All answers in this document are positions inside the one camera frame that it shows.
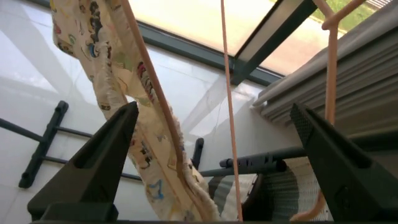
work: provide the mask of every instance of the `tile floor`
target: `tile floor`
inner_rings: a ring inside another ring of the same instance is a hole
[[[79,62],[54,46],[48,10],[25,1],[0,0],[0,42],[0,118],[41,135],[57,103],[65,100],[70,107],[62,126],[94,133],[105,122]],[[151,46],[148,51],[182,124],[188,153],[203,137],[200,169],[218,168],[219,160],[232,156],[223,71]],[[176,80],[183,85],[176,86]],[[239,156],[299,144],[293,130],[270,124],[250,109],[263,88],[244,82],[233,90]],[[85,138],[57,134],[48,155],[69,159],[85,142]],[[20,176],[37,143],[1,128],[0,143],[0,224],[29,223],[27,202],[61,166],[44,163],[33,186],[19,189]],[[136,174],[130,161],[124,172]],[[138,182],[122,179],[115,204],[119,219],[157,219]]]

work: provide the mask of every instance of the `patterned cloth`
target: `patterned cloth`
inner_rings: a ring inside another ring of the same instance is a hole
[[[171,108],[159,103],[162,90],[152,85],[157,79],[149,78],[144,65],[139,48],[143,41],[134,38],[121,2],[53,0],[50,5],[54,43],[80,61],[105,118],[127,103],[125,95],[138,102],[139,116],[128,156],[143,179],[155,213],[161,220],[218,220],[206,182],[186,158],[176,118],[180,145],[173,145],[164,115]],[[176,150],[182,151],[183,177],[176,172]]]

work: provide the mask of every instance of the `gray curtain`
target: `gray curtain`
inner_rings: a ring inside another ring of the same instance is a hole
[[[290,125],[294,102],[325,110],[327,49],[268,86],[253,106]],[[398,126],[398,1],[375,12],[338,41],[336,127],[345,134]]]

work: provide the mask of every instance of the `dark metal frame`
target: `dark metal frame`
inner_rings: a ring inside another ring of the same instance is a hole
[[[50,8],[49,0],[27,0],[43,7]],[[260,63],[266,59],[283,41],[316,9],[311,0],[302,1],[299,7],[292,10],[291,0],[278,0],[274,7],[266,14],[254,32],[249,36],[248,40],[241,47],[235,57],[229,56],[229,69],[232,73],[231,84],[238,85],[243,80],[248,79],[254,83],[268,86],[269,84],[282,78],[283,75],[259,67]],[[264,32],[262,27],[268,25],[269,19],[275,15],[285,15],[286,20],[281,26],[276,28],[272,37],[257,43],[258,49],[252,58],[247,62],[243,62],[239,56],[245,51],[246,47],[251,43],[255,36]],[[204,45],[195,43],[181,36],[172,34],[165,30],[151,26],[144,22],[138,21],[144,42],[167,50],[169,52],[181,55],[183,57],[196,60],[206,65],[225,69],[223,53],[211,49]]]

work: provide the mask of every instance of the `window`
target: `window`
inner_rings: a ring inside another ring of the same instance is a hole
[[[338,11],[351,0],[326,0],[333,11]],[[383,6],[378,0],[368,0],[339,24],[338,38],[364,21]],[[260,66],[281,75],[289,75],[309,61],[315,54],[327,47],[329,31],[322,30],[325,17],[317,9],[305,20]]]
[[[219,0],[130,0],[138,21],[223,52]],[[235,55],[274,3],[270,0],[224,2],[228,53]]]

